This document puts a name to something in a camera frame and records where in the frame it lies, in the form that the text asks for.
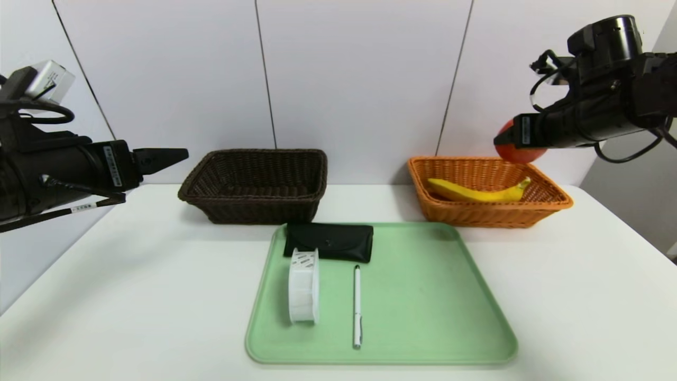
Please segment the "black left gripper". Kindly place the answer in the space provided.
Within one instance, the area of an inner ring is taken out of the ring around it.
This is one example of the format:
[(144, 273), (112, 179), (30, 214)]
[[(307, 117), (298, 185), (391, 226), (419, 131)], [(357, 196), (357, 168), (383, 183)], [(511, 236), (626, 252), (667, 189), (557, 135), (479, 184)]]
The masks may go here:
[(27, 215), (42, 214), (90, 196), (84, 190), (44, 183), (43, 176), (107, 192), (126, 192), (143, 176), (189, 158), (188, 149), (135, 149), (122, 140), (44, 139), (27, 153)]

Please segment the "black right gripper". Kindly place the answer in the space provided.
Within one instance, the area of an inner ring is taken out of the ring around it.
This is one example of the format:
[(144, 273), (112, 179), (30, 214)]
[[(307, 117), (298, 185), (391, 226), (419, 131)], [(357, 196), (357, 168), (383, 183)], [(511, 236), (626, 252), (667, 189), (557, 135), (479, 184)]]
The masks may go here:
[(560, 113), (524, 113), (516, 116), (513, 127), (503, 127), (493, 144), (514, 144), (519, 149), (563, 149), (566, 147)]

